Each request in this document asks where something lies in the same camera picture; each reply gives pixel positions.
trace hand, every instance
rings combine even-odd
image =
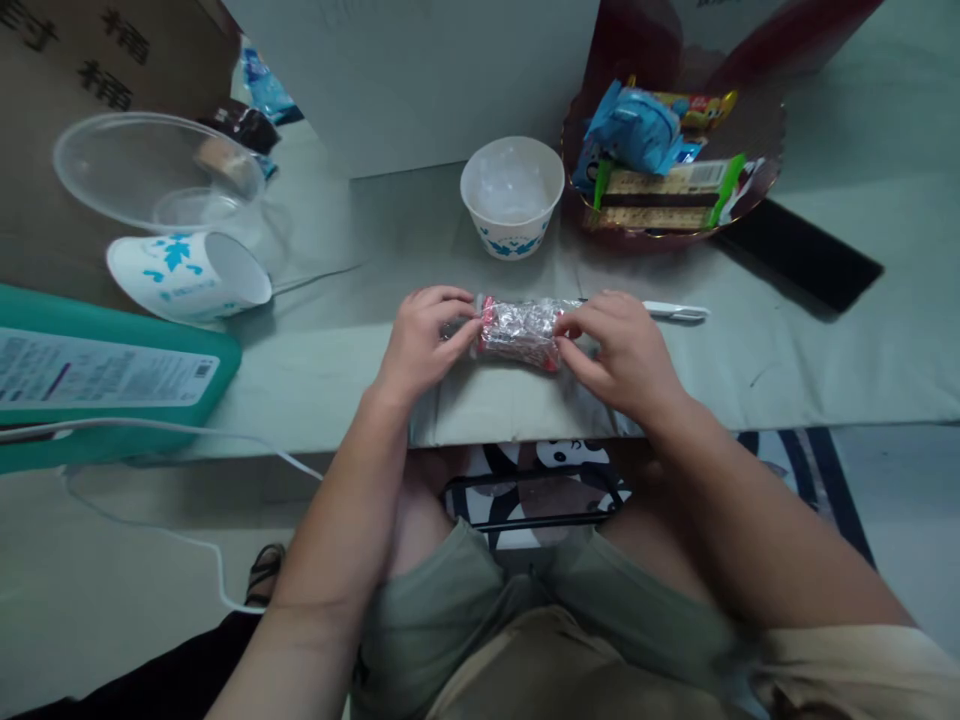
[[[480,334],[483,322],[476,317],[472,302],[471,293],[445,285],[408,295],[397,310],[390,343],[373,386],[392,401],[412,406],[443,379]],[[457,317],[473,319],[452,338],[442,341],[440,329]]]
[[[562,315],[553,333],[560,356],[577,379],[641,427],[689,399],[660,329],[643,303],[631,295],[604,290]],[[596,360],[569,339],[583,333],[600,343]]]

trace chinese characters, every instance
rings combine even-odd
[[[50,40],[60,40],[57,26],[50,20],[36,17],[20,0],[0,0],[0,24],[19,31],[23,44],[39,53]]]
[[[103,72],[96,60],[87,60],[77,74],[82,78],[83,89],[94,93],[97,100],[103,100],[107,107],[114,110],[130,109],[133,99],[130,88],[110,73]]]
[[[150,41],[130,24],[129,20],[120,17],[116,8],[108,7],[100,16],[103,21],[104,32],[107,37],[117,36],[117,46],[127,51],[127,54],[140,65],[147,64],[147,55],[150,54]]]

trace black phone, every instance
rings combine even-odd
[[[772,273],[774,285],[818,315],[846,312],[883,274],[883,265],[772,200],[717,237],[747,269]]]

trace green shorts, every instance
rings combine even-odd
[[[558,545],[543,577],[508,580],[486,538],[461,520],[422,565],[373,598],[351,717],[423,717],[470,655],[548,604],[566,608],[631,665],[715,694],[728,693],[732,669],[752,651],[727,616],[661,584],[595,528],[577,528]]]

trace paper cup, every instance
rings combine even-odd
[[[134,302],[174,322],[213,322],[273,294],[256,258],[220,232],[119,238],[107,248],[107,267]]]
[[[518,184],[533,190],[537,201],[508,207]],[[532,138],[506,137],[473,154],[460,176],[460,197],[484,250],[498,260],[523,260],[543,243],[563,184],[557,153]],[[499,207],[497,197],[504,200]]]

